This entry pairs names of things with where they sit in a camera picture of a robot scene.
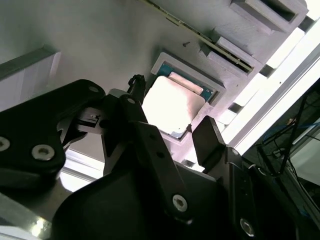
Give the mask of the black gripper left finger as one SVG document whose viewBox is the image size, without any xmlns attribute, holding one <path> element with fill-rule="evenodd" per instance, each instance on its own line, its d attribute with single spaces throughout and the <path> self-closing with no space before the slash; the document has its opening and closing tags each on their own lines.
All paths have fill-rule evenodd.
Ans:
<svg viewBox="0 0 320 240">
<path fill-rule="evenodd" d="M 187 188 L 159 130 L 142 110 L 146 82 L 129 80 L 128 91 L 105 93 L 80 79 L 0 114 L 0 185 L 40 193 L 53 186 L 66 148 L 94 133 L 102 138 L 104 176 L 138 170 L 164 211 L 183 224 L 193 221 Z"/>
</svg>

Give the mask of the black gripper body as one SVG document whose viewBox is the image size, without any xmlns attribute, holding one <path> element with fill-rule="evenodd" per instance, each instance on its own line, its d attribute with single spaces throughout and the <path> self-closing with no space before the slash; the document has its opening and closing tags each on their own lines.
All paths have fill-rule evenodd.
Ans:
<svg viewBox="0 0 320 240">
<path fill-rule="evenodd" d="M 169 216 L 136 169 L 104 176 L 72 193 L 52 220 L 53 240 L 219 240 L 226 236 L 225 194 L 203 173 L 176 164 L 192 223 Z"/>
</svg>

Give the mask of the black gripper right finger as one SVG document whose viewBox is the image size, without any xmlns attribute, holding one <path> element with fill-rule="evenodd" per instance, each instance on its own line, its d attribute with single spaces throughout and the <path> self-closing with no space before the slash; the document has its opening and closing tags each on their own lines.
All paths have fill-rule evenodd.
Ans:
<svg viewBox="0 0 320 240">
<path fill-rule="evenodd" d="M 204 173 L 216 182 L 215 210 L 218 229 L 227 228 L 226 238 L 261 240 L 249 168 L 232 147 L 227 146 L 215 120 L 206 116 L 192 133 L 193 145 Z"/>
</svg>

